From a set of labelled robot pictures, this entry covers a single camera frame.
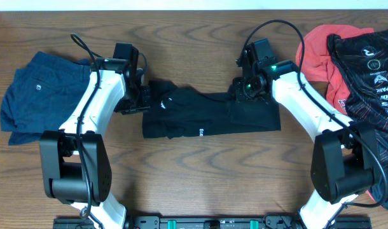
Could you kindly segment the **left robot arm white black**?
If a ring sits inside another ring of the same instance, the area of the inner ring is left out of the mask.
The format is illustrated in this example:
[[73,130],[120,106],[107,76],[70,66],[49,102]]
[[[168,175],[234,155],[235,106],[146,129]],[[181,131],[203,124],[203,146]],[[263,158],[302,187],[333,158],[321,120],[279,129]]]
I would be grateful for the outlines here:
[[112,170],[104,135],[113,113],[149,109],[149,88],[132,59],[99,58],[72,115],[39,140],[45,193],[79,210],[79,218],[56,218],[54,228],[132,228],[127,208],[111,193]]

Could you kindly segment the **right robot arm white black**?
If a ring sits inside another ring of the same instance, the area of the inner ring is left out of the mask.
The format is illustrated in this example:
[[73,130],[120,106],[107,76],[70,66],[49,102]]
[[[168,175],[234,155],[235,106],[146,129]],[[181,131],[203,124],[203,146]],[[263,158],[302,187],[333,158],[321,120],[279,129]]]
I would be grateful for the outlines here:
[[371,228],[368,217],[343,217],[354,199],[381,180],[375,131],[331,106],[306,80],[295,63],[274,58],[237,63],[233,80],[240,102],[283,105],[314,143],[310,177],[314,186],[294,218],[267,216],[267,228]]

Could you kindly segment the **black t-shirt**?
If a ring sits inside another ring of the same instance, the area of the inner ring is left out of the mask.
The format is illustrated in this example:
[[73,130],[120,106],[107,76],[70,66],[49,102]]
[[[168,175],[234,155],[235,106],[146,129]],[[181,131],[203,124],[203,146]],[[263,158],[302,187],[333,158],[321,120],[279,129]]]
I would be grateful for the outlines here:
[[237,102],[227,92],[202,94],[171,81],[150,81],[152,104],[143,113],[145,138],[203,137],[281,129],[276,102]]

